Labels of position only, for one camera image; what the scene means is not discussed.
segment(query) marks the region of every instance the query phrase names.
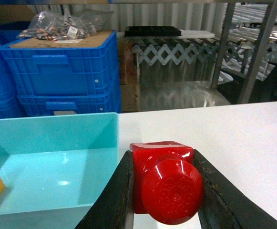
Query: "bottle cap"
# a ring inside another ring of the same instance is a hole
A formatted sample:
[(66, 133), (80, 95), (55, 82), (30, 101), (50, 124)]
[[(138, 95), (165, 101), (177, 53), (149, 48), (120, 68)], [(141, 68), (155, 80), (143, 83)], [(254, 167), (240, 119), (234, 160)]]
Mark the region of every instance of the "bottle cap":
[(203, 202), (203, 179), (190, 163), (179, 159), (160, 162), (146, 175), (142, 199), (147, 212), (164, 224), (189, 220)]

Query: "teal tray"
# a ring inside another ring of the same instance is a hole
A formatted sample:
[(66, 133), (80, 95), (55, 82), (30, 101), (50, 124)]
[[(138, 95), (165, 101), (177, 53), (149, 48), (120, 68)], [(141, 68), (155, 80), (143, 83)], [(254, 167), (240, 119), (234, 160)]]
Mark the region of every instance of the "teal tray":
[(118, 164), (118, 114), (0, 119), (0, 229), (72, 229)]

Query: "cardboard lid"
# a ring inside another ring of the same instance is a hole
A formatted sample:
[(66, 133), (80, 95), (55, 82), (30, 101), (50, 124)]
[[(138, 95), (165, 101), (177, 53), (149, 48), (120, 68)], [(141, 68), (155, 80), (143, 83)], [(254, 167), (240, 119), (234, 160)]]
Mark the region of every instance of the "cardboard lid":
[(59, 43), (54, 41), (41, 41), (36, 38), (24, 40), (22, 42), (10, 45), (10, 48), (96, 48), (101, 46), (106, 39), (112, 34), (112, 30), (97, 32), (95, 36), (91, 36), (77, 43)]

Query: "plastic bag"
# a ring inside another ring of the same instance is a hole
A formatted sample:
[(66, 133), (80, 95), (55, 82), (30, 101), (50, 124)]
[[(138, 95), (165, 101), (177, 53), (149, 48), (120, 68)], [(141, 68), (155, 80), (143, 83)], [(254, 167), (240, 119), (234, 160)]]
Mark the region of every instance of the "plastic bag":
[(37, 38), (39, 40), (58, 41), (83, 39), (94, 35), (84, 26), (80, 18), (73, 17), (68, 9), (65, 15), (50, 10), (42, 11), (33, 17), (28, 29), (19, 38)]
[(64, 31), (70, 40), (83, 39), (87, 35), (95, 34), (84, 26), (80, 18), (71, 16), (68, 9), (65, 9), (64, 12)]
[(32, 18), (28, 29), (20, 33), (19, 38), (35, 37), (39, 40), (53, 40), (63, 27), (63, 16), (46, 10)]
[(104, 12), (98, 10), (85, 9), (78, 11), (74, 16), (81, 19), (82, 23), (89, 31), (101, 31), (111, 20), (114, 11)]

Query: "red knob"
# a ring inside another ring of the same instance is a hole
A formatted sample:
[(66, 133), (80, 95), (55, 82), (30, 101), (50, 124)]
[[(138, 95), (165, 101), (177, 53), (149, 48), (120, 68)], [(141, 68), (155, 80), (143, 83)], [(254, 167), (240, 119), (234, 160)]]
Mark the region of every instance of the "red knob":
[(194, 150), (172, 141), (131, 144), (131, 150), (135, 213), (170, 225), (189, 220), (204, 196), (202, 176), (191, 164)]
[(186, 161), (168, 159), (145, 176), (142, 199), (147, 212), (157, 221), (175, 225), (189, 220), (201, 207), (203, 180)]

